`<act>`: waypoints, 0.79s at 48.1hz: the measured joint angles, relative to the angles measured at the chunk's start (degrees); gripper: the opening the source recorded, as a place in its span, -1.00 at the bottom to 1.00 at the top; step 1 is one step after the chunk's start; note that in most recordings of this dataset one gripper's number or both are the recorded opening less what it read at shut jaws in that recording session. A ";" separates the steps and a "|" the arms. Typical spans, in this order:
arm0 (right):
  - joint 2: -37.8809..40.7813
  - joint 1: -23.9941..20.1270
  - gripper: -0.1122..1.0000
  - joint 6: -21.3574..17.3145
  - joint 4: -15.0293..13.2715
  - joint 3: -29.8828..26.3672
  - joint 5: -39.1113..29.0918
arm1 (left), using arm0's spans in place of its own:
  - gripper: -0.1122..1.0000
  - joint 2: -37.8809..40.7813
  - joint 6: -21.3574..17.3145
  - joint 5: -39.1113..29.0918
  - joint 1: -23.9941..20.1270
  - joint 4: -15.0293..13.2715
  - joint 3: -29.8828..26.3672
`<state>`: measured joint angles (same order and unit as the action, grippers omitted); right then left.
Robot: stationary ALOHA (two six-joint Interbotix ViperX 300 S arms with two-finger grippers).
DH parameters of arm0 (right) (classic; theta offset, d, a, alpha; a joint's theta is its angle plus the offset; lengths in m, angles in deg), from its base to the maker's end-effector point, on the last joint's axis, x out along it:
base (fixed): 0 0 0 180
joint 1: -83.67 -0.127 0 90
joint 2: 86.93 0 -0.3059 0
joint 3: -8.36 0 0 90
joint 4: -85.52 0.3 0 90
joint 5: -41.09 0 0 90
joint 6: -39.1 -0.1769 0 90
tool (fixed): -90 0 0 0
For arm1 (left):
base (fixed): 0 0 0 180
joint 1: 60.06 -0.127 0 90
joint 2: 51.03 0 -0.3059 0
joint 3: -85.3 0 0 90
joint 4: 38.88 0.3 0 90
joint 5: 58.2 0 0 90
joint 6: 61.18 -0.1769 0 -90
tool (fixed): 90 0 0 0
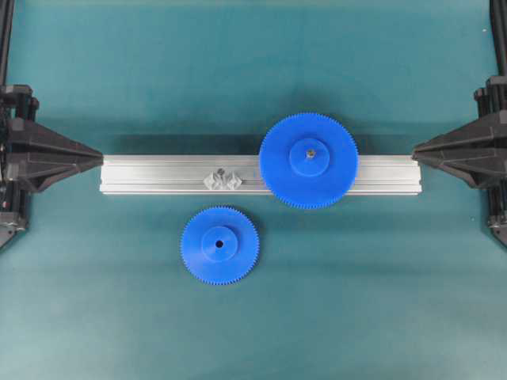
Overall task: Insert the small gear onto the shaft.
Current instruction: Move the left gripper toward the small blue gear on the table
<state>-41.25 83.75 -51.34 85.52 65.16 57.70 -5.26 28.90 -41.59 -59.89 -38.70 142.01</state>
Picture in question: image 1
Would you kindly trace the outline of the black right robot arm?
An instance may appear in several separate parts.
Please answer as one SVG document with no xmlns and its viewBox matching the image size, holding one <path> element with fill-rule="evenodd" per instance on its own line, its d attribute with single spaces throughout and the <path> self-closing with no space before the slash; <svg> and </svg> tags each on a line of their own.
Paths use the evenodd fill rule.
<svg viewBox="0 0 507 380">
<path fill-rule="evenodd" d="M 414 147 L 412 158 L 484 190 L 487 226 L 506 244 L 506 77 L 477 89 L 478 119 Z"/>
</svg>

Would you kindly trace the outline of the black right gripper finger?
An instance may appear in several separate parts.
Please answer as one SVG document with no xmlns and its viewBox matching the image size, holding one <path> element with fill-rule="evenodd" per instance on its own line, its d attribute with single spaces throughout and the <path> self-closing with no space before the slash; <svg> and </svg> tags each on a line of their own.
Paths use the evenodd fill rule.
<svg viewBox="0 0 507 380">
<path fill-rule="evenodd" d="M 459 178 L 471 188 L 496 186 L 497 113 L 415 146 L 412 159 Z"/>
</svg>

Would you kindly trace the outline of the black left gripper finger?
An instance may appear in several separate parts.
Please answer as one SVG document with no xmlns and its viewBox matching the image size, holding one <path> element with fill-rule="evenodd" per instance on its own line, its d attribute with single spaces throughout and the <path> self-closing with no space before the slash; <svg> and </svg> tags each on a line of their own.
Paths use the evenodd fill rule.
<svg viewBox="0 0 507 380">
<path fill-rule="evenodd" d="M 42 192 L 104 163 L 101 152 L 22 118 L 7 122 L 6 148 L 6 179 L 27 192 Z"/>
</svg>

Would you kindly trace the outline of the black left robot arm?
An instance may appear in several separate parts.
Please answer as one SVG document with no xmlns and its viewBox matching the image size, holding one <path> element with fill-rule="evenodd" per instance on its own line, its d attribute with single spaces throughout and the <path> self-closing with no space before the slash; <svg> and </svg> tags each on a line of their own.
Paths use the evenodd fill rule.
<svg viewBox="0 0 507 380">
<path fill-rule="evenodd" d="M 29 226 L 31 196 L 99 167 L 101 152 L 36 122 L 27 85 L 1 87 L 1 247 Z"/>
</svg>

